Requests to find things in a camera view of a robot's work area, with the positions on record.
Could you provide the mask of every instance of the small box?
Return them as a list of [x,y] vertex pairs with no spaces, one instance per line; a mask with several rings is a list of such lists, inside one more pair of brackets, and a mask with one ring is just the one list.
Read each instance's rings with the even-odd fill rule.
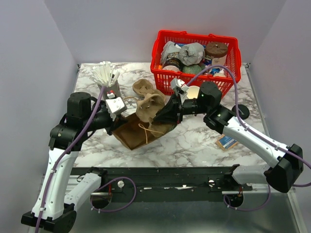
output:
[[222,150],[229,150],[233,148],[235,145],[238,144],[238,141],[233,139],[232,137],[228,137],[226,135],[222,135],[221,138],[219,138],[216,141],[216,144],[222,149]]

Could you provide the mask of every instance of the white cable clip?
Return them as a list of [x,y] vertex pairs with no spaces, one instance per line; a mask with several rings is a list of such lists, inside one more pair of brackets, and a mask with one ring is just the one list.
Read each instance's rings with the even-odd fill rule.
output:
[[247,131],[247,130],[248,130],[248,128],[249,128],[249,125],[247,125],[247,126],[244,128],[244,130],[245,130],[245,131]]

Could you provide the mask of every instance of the gray cloth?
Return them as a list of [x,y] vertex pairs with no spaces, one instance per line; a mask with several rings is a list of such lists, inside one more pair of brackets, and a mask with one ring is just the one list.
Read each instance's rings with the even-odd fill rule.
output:
[[166,58],[170,53],[179,52],[179,51],[180,51],[180,47],[177,44],[175,44],[172,41],[167,42],[164,45],[163,51],[161,53],[161,61],[160,61],[161,65],[165,63]]
[[181,47],[178,59],[186,66],[199,64],[204,58],[204,47],[199,43],[187,44]]

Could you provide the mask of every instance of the blue package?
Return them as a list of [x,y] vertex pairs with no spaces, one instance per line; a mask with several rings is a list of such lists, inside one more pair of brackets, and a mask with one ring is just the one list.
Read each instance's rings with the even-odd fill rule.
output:
[[221,146],[227,150],[231,146],[237,143],[237,140],[233,139],[232,137],[224,136],[218,140],[221,144]]
[[213,68],[209,73],[214,75],[214,74],[217,74],[220,72],[220,69],[219,68]]

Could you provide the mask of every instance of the white wall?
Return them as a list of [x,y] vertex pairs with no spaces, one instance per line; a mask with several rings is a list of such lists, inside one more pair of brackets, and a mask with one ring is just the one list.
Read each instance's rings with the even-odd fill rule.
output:
[[78,62],[151,60],[159,30],[238,38],[250,62],[286,0],[45,0]]
[[0,2],[0,232],[21,233],[77,65],[42,0]]
[[[287,0],[250,67],[272,137],[296,143],[311,162],[311,1]],[[297,183],[311,182],[305,167]],[[297,198],[311,232],[311,188]]]

